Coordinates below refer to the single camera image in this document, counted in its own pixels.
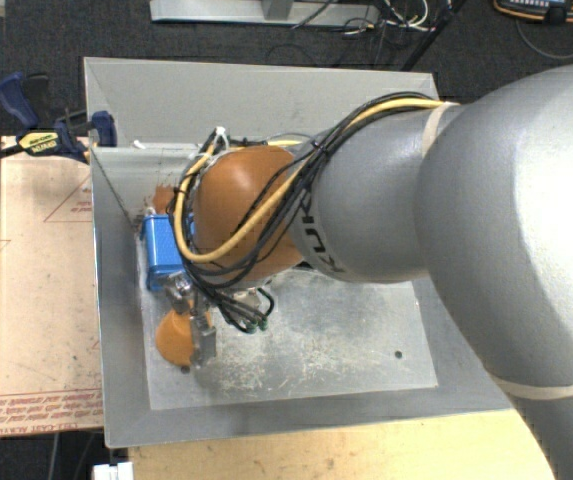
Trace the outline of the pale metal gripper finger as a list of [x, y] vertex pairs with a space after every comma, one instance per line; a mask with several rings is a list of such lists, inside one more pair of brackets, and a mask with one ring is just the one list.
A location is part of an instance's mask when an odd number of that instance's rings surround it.
[[193, 352], [190, 360], [194, 367], [203, 367], [217, 355], [216, 328], [210, 322], [210, 314], [190, 317]]
[[164, 281], [164, 293], [176, 313], [190, 313], [194, 309], [193, 285], [182, 273], [172, 274]]

